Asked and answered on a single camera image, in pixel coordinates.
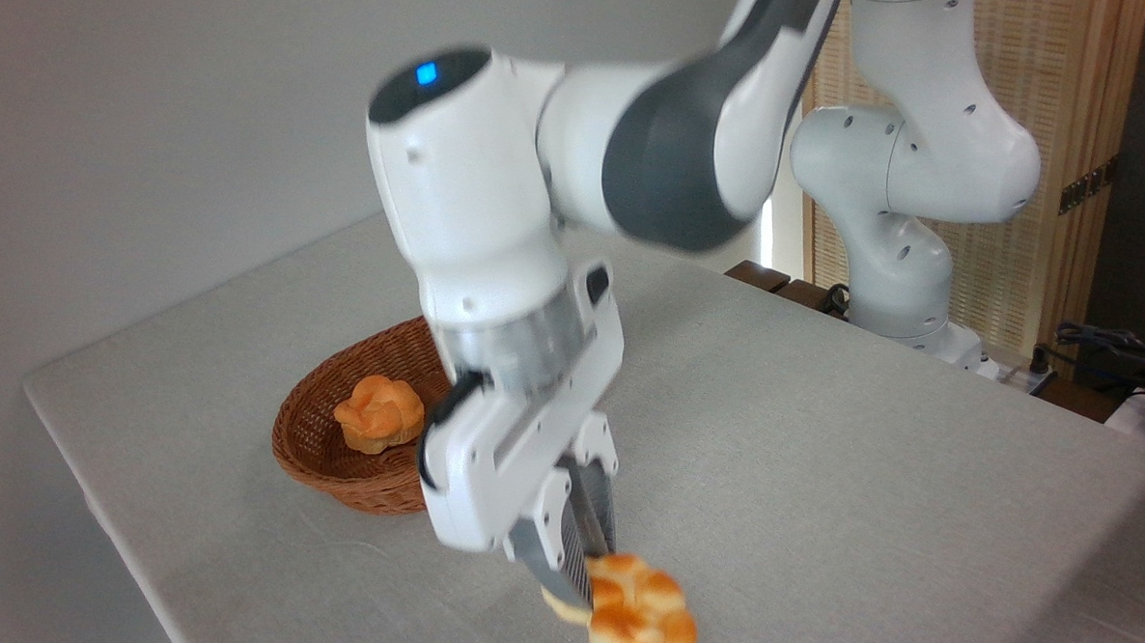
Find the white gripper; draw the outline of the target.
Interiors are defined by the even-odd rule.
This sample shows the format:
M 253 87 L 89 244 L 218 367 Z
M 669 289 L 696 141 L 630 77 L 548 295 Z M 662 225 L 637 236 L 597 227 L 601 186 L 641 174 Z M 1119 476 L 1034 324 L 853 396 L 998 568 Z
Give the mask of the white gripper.
M 420 440 L 418 468 L 435 535 L 463 551 L 506 548 L 571 616 L 593 616 L 586 556 L 616 549 L 618 457 L 598 402 L 623 363 L 613 267 L 572 273 L 577 358 L 539 391 L 481 371 L 458 378 Z

